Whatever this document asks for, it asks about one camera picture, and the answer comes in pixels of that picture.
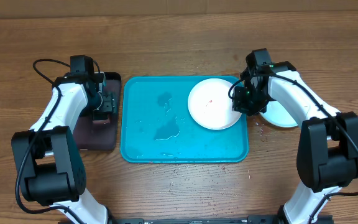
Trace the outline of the pink cleaning sponge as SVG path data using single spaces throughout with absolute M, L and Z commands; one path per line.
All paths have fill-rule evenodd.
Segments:
M 95 125 L 105 125 L 105 124 L 110 124 L 110 119 L 103 119 L 103 120 L 93 120 L 93 124 Z

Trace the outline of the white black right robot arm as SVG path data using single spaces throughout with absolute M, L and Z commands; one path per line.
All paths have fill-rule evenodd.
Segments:
M 288 61 L 273 62 L 267 49 L 246 57 L 240 82 L 228 95 L 247 116 L 279 102 L 301 129 L 296 168 L 300 183 L 275 215 L 248 216 L 248 223 L 333 223 L 319 213 L 332 197 L 358 196 L 358 116 L 325 103 Z

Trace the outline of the white plate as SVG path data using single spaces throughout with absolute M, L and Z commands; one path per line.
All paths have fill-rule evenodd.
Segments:
M 197 83 L 188 96 L 188 111 L 202 127 L 222 130 L 233 126 L 242 114 L 234 111 L 229 89 L 232 83 L 209 78 Z

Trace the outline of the light blue plate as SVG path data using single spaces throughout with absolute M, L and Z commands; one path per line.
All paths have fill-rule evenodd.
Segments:
M 289 112 L 278 101 L 270 101 L 266 106 L 266 112 L 260 112 L 260 115 L 270 124 L 280 128 L 294 128 L 298 126 Z

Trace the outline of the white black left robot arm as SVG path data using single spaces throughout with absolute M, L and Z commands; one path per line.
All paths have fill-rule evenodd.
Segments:
M 80 150 L 114 148 L 121 77 L 85 55 L 72 56 L 67 66 L 69 72 L 51 81 L 39 120 L 11 139 L 16 203 L 29 214 L 58 210 L 72 223 L 116 223 L 86 188 Z

